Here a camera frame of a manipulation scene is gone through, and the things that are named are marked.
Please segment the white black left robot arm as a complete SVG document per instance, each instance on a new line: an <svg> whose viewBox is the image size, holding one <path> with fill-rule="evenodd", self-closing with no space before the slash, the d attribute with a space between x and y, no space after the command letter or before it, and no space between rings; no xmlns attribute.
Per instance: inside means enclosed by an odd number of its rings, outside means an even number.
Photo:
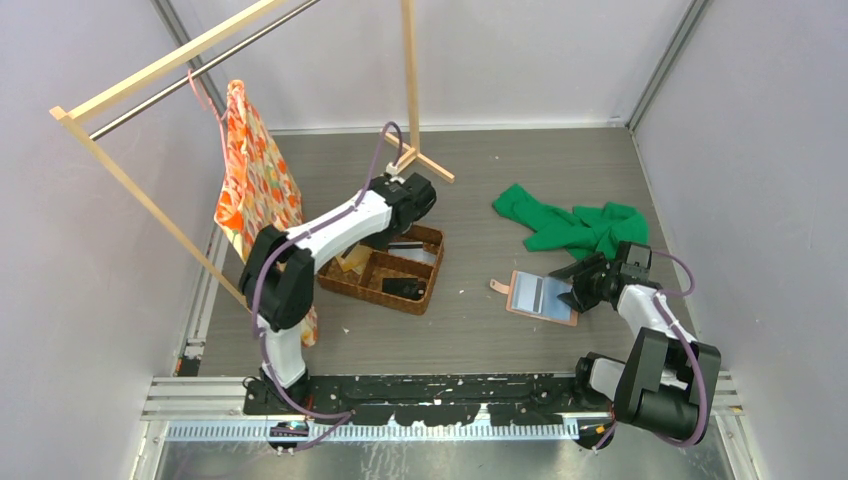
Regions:
<svg viewBox="0 0 848 480"><path fill-rule="evenodd" d="M383 174L313 221L287 230L268 225L258 232L238 287L261 339L261 370L271 383L268 400L280 412L298 412L307 398L299 327L314 304L316 274L354 245L386 248L436 201L436 190L424 176Z"/></svg>

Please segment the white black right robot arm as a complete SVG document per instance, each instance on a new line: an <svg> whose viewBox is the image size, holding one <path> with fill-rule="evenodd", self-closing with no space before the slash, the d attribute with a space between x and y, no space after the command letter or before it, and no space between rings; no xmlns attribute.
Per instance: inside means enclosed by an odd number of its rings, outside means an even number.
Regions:
<svg viewBox="0 0 848 480"><path fill-rule="evenodd" d="M571 397L584 410L607 403L614 424L629 424L689 447L706 434L721 353L690 334L668 305L673 291L651 280L652 247L622 242L613 259L595 253L552 271L570 284L559 298L577 313L607 302L629 325L626 360L591 352L576 364Z"/></svg>

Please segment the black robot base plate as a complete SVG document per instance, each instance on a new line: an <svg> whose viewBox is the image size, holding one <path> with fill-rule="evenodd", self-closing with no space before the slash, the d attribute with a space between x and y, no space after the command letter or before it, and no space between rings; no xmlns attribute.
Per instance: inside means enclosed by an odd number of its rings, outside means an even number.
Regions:
<svg viewBox="0 0 848 480"><path fill-rule="evenodd" d="M583 391L573 374L312 375L284 400L260 373L241 382L248 416L303 415L319 425L547 426L575 415L613 421L611 403Z"/></svg>

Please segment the tan leather card holder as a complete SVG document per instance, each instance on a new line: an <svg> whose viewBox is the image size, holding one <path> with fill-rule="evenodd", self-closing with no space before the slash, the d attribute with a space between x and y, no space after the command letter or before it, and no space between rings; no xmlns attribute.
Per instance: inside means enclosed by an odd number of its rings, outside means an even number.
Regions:
<svg viewBox="0 0 848 480"><path fill-rule="evenodd" d="M560 299L572 290L561 279L514 270L508 283L490 279L489 288L506 297L508 312L569 327L578 323L578 312Z"/></svg>

